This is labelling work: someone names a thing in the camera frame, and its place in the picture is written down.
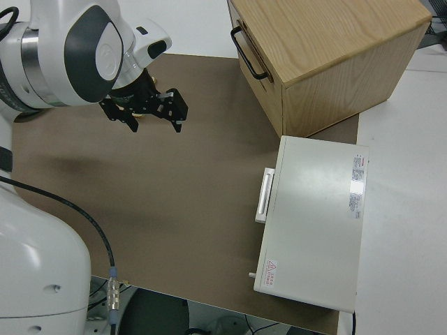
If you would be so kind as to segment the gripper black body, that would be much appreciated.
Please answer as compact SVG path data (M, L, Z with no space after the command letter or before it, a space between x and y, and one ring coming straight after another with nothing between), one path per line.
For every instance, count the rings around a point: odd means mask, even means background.
M156 89L152 77L148 70L144 69L132 83L119 89L113 89L110 92L110 97L116 105L132 114L149 114L149 100L157 94L159 91Z

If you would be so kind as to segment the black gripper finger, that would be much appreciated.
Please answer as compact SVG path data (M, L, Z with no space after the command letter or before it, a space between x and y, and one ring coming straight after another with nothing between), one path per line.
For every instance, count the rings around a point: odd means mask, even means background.
M108 98L103 99L98 104L109 120L120 121L123 124L126 124L134 133L138 131L138 122L133 117L131 112L119 109L118 106L115 105L115 103Z
M156 95L155 115L160 119L169 121L176 133L182 130L186 121L189 107L177 89L169 89L163 94Z

